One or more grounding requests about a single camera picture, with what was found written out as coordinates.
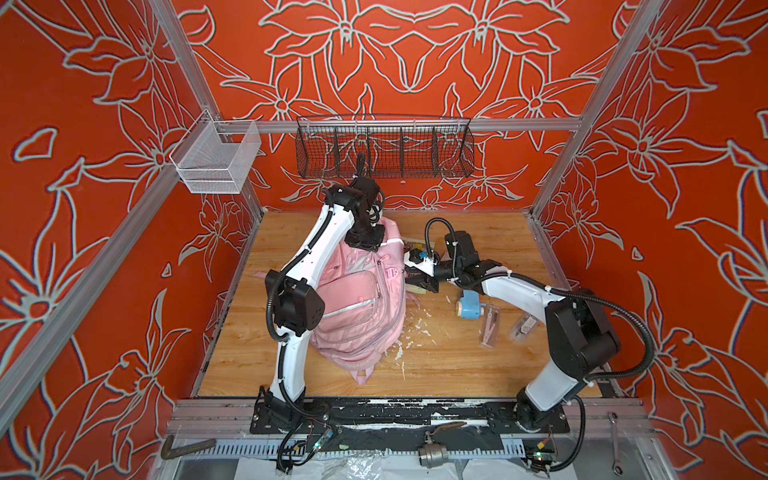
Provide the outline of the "pink student backpack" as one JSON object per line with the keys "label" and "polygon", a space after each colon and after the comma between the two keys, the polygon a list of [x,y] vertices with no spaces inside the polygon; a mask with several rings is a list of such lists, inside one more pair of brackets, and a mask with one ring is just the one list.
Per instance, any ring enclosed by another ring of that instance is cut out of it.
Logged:
{"label": "pink student backpack", "polygon": [[289,280],[307,279],[324,301],[324,314],[317,327],[297,335],[289,334],[284,365],[276,367],[271,385],[277,391],[283,383],[290,393],[300,393],[309,346],[347,371],[360,385],[374,372],[384,353],[402,333],[406,313],[404,242],[396,223],[383,218],[384,238],[375,252],[352,248],[344,237],[353,219],[349,213],[336,213],[330,225],[323,225],[322,214],[310,232],[323,234],[300,263],[290,271]]}

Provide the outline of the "colourful picture book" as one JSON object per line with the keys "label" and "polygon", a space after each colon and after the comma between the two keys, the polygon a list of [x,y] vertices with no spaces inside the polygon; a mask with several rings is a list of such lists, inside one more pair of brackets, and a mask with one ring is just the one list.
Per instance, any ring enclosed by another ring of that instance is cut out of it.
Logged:
{"label": "colourful picture book", "polygon": [[[436,252],[435,252],[435,250],[434,250],[434,248],[433,248],[433,244],[432,244],[432,243],[430,243],[430,244],[427,244],[427,243],[425,243],[424,241],[419,241],[419,242],[417,242],[417,241],[411,241],[411,242],[408,242],[408,243],[406,244],[406,246],[405,246],[405,253],[406,253],[408,250],[410,250],[410,249],[413,249],[413,248],[418,248],[418,249],[421,249],[421,250],[425,250],[425,251],[427,251],[429,254],[432,254],[432,255],[433,255],[433,257],[434,257],[434,262],[435,262],[435,265],[434,265],[434,267],[433,267],[433,269],[432,269],[431,271],[425,272],[425,273],[428,273],[428,274],[433,274],[433,273],[434,273],[434,271],[435,271],[435,267],[439,265],[439,260],[438,260],[438,259],[437,259],[437,257],[436,257]],[[418,287],[414,287],[414,286],[411,286],[411,285],[407,285],[407,284],[406,284],[406,290],[407,290],[407,291],[409,291],[409,292],[411,292],[411,293],[415,293],[415,294],[428,294],[428,293],[430,293],[430,292],[427,292],[427,291],[425,291],[425,290],[422,290],[422,289],[420,289],[420,288],[418,288]]]}

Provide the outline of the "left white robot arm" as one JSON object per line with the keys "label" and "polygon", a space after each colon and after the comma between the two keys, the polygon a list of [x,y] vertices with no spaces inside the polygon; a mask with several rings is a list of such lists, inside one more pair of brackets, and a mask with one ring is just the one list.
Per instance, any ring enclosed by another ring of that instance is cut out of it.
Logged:
{"label": "left white robot arm", "polygon": [[332,185],[325,190],[320,214],[299,250],[280,271],[266,276],[266,325],[278,344],[269,391],[276,402],[298,415],[325,414],[323,407],[306,410],[300,406],[311,333],[325,309],[317,292],[322,273],[341,242],[363,251],[379,248],[385,235],[380,224],[383,199],[379,185],[368,177],[357,177],[349,185]]}

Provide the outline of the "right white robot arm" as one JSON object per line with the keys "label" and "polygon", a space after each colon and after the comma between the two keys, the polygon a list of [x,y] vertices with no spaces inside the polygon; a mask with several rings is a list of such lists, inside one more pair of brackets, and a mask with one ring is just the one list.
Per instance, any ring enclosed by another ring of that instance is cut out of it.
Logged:
{"label": "right white robot arm", "polygon": [[[406,282],[437,293],[443,283],[504,301],[546,326],[550,360],[516,397],[515,421],[535,431],[564,401],[576,399],[591,382],[631,378],[652,365],[656,347],[647,325],[627,309],[587,289],[558,289],[517,273],[501,263],[481,259],[471,235],[441,217],[424,228],[425,246],[408,247]],[[639,334],[644,353],[637,365],[599,372],[613,359],[621,342],[607,311],[625,318]]]}

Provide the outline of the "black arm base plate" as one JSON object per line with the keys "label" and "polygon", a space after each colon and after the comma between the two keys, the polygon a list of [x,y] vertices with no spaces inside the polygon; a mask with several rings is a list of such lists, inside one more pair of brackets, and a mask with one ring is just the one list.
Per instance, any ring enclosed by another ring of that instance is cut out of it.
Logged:
{"label": "black arm base plate", "polygon": [[[515,398],[472,397],[307,397],[300,408],[319,413],[319,426],[375,428],[421,428],[464,421],[467,425],[489,427],[492,433],[570,433],[562,407],[543,417],[540,426],[522,428],[516,419]],[[300,414],[280,400],[257,399],[250,418],[249,433],[285,433]]]}

